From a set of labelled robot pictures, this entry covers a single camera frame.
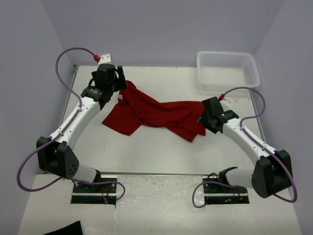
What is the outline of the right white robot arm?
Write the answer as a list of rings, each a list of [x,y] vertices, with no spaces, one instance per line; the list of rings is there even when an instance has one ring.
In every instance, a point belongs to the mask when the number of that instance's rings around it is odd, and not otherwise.
[[[221,133],[235,142],[250,158],[253,170],[229,167],[219,172],[223,192],[236,187],[252,188],[262,198],[276,196],[293,184],[290,154],[277,150],[253,134],[232,110],[224,110],[217,98],[202,101],[204,112],[198,122],[212,133]]]

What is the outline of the red t-shirt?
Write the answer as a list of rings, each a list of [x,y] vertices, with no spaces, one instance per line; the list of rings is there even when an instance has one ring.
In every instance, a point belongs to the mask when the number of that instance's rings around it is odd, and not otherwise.
[[[200,101],[158,102],[140,91],[133,82],[118,94],[118,102],[102,124],[120,134],[130,136],[140,126],[166,128],[188,142],[197,135],[205,136],[198,123],[204,111]]]

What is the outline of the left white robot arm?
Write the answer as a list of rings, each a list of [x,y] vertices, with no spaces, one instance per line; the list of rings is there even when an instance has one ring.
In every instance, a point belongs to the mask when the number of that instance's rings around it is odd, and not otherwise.
[[[68,180],[84,182],[90,192],[102,186],[98,170],[80,164],[75,145],[90,121],[110,101],[114,92],[127,88],[122,66],[101,64],[92,72],[88,86],[72,113],[48,138],[40,137],[36,146],[39,168]]]

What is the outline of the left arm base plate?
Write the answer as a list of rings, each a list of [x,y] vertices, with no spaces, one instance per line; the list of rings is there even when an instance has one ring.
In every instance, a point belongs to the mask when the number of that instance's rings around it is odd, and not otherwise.
[[[116,205],[116,183],[85,185],[74,183],[71,204]]]

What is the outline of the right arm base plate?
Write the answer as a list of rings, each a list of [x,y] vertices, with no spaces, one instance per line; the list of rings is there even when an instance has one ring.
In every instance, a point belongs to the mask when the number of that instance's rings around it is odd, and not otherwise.
[[[217,184],[204,184],[204,202],[207,205],[249,204],[246,188],[228,188]]]

